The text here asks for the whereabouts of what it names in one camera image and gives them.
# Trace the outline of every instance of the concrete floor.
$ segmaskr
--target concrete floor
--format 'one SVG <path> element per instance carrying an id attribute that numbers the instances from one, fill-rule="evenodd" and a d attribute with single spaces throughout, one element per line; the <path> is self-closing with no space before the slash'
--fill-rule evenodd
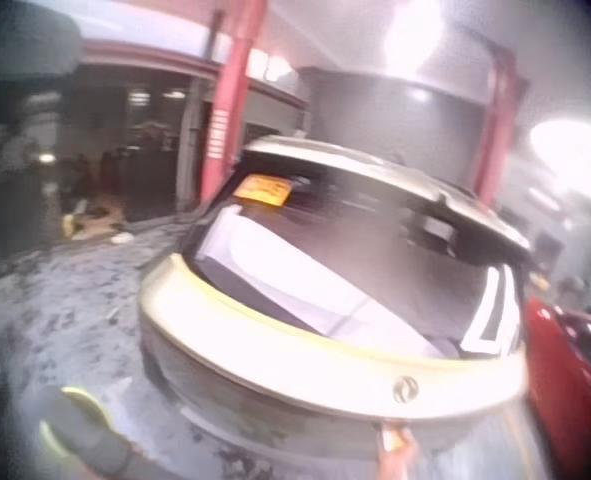
<path id="1" fill-rule="evenodd" d="M 116 429 L 147 456 L 187 478 L 374 478 L 373 464 L 285 465 L 226 445 L 192 426 L 144 377 L 137 267 L 184 229 L 164 225 L 136 234 L 126 245 L 105 240 L 62 248 L 24 259 L 14 274 L 0 279 L 0 336 L 9 347 L 26 435 L 35 436 L 31 411 L 40 389 L 75 385 L 96 395 Z M 516 404 L 490 416 L 453 449 L 421 452 L 410 479 L 539 480 L 549 478 L 547 471 L 529 412 Z"/>

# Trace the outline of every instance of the person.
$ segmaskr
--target person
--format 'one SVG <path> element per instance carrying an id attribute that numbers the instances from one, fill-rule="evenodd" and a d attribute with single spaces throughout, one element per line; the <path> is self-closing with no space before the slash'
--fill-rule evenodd
<path id="1" fill-rule="evenodd" d="M 37 142 L 10 128 L 0 150 L 0 257 L 36 247 L 42 240 L 43 199 Z"/>

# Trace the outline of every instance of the red pillar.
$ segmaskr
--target red pillar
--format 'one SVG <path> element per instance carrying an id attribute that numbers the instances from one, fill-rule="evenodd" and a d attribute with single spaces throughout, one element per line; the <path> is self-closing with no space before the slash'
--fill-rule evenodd
<path id="1" fill-rule="evenodd" d="M 491 49 L 491 100 L 482 129 L 473 189 L 485 205 L 495 197 L 513 138 L 517 73 L 515 56 L 503 48 Z"/>
<path id="2" fill-rule="evenodd" d="M 233 43 L 217 80 L 206 137 L 202 202 L 210 200 L 217 192 L 232 164 L 248 90 L 246 65 L 251 48 L 259 35 L 268 0 L 238 0 L 234 5 L 238 10 L 234 16 Z"/>

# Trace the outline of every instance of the wall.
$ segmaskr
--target wall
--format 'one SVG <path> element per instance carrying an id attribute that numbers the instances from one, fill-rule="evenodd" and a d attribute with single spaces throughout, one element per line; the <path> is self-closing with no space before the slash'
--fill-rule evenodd
<path id="1" fill-rule="evenodd" d="M 483 108 L 401 80 L 300 71 L 309 137 L 403 162 L 470 186 Z"/>
<path id="2" fill-rule="evenodd" d="M 213 93 L 213 88 L 211 88 L 204 96 L 204 101 L 212 102 Z M 301 110 L 296 107 L 261 93 L 249 91 L 246 96 L 242 119 L 247 123 L 275 128 L 282 135 L 292 135 L 297 129 L 300 115 Z"/>

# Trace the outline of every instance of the gray wall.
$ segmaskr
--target gray wall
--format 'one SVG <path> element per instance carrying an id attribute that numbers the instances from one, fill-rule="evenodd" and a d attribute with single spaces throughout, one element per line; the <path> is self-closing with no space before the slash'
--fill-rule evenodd
<path id="1" fill-rule="evenodd" d="M 470 186 L 483 108 L 385 77 L 300 71 L 309 101 L 309 138 L 363 150 L 444 180 Z"/>

